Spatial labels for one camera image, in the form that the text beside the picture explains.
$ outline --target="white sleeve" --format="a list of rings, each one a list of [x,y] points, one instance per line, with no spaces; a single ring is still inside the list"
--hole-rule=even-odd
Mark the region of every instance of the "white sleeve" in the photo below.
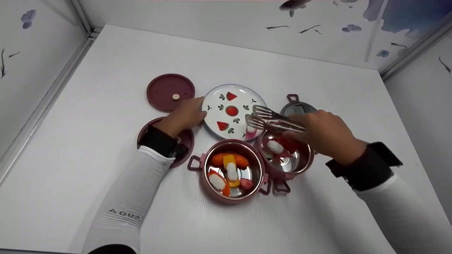
[[[114,181],[88,231],[82,253],[109,244],[122,244],[140,252],[140,227],[160,181],[173,163],[141,146]]]
[[[452,226],[431,211],[400,177],[355,191],[397,254],[452,254]]]

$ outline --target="white table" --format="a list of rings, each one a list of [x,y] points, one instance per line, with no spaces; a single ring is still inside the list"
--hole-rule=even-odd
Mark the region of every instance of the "white table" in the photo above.
[[[139,130],[165,115],[145,96],[163,73],[188,77],[197,96],[224,83],[245,85],[276,110],[298,93],[342,116],[358,138],[386,143],[405,164],[395,171],[446,220],[377,71],[106,26],[0,188],[0,248],[81,251]],[[204,127],[194,132],[194,154],[216,141]],[[185,162],[158,190],[141,230],[142,253],[393,253],[327,160],[316,156],[290,182],[290,194],[258,194],[233,207],[213,204]]]

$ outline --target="person's left hand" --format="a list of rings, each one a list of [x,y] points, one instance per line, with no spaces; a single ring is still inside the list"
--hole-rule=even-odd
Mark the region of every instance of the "person's left hand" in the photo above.
[[[200,111],[204,97],[183,101],[171,114],[154,124],[171,137],[175,138],[183,130],[189,130],[198,125],[207,115],[207,111]]]

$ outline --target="white plate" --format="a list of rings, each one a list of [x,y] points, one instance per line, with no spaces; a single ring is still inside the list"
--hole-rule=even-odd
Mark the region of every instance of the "white plate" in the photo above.
[[[253,112],[253,105],[267,106],[264,100],[246,86],[225,84],[207,93],[202,110],[207,111],[206,125],[223,138],[252,140],[259,136],[246,131],[245,115]]]

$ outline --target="metal tongs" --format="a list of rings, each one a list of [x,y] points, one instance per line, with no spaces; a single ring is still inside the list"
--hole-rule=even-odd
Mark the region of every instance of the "metal tongs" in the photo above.
[[[258,130],[306,132],[304,124],[259,105],[253,106],[252,115],[245,115],[245,121],[248,126]]]

